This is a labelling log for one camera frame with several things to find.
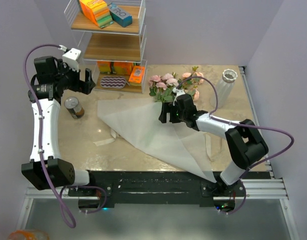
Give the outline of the white bouquet wrapping paper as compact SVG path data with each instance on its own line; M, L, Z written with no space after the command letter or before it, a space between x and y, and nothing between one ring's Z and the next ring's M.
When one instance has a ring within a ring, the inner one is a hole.
M184 122L161 123L162 103L151 98L99 100L97 116L128 143L174 167L216 181L205 134Z

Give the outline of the pink rose stem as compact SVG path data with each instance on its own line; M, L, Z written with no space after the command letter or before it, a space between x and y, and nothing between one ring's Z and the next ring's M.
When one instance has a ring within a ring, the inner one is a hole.
M186 94L189 94L193 101L196 102L199 97L200 93L198 91L198 86L201 85L204 80L199 77L204 77L202 72L198 71L198 66L193 66L191 68L191 72L185 72L181 76L181 80L185 80L189 77L192 77L190 80L186 81L182 84L181 88L184 90Z

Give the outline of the cream printed ribbon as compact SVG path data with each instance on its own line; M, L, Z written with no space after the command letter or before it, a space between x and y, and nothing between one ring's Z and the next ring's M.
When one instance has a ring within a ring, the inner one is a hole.
M223 139L211 133L205 133L204 137L207 157L210 162L214 162L217 155L219 155L223 151ZM95 144L97 147L104 146L113 143L116 138L122 137L111 128L110 138L94 141L93 144Z

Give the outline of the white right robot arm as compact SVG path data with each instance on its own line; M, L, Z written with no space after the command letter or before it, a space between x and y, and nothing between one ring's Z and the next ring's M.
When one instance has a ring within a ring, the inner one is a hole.
M245 119L239 122L213 117L207 111L197 110L192 97L186 93L176 97L173 103L163 103L158 119L163 124L168 121L173 124L183 122L188 128L226 140L231 162L216 177L216 183L211 189L223 197L232 193L234 185L244 172L269 152L265 140L252 120Z

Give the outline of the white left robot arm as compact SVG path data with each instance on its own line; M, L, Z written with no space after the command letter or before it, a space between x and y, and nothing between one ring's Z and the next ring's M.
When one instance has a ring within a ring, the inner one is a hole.
M43 56L34 60L36 74L29 82L28 97L34 117L33 147L29 163L22 164L21 173L38 190L79 186L85 196L97 191L97 184L87 170L76 170L62 159L58 144L58 118L64 91L88 95L95 87L90 69L80 80L77 55L61 59Z

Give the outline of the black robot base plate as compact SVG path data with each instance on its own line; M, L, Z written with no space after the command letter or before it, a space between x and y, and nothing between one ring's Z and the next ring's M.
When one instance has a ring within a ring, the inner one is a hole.
M80 208L105 208L116 204L198 205L230 212L238 197L246 198L241 181L226 186L216 172L213 183L189 172L181 171L91 171L90 184L68 190L79 197Z

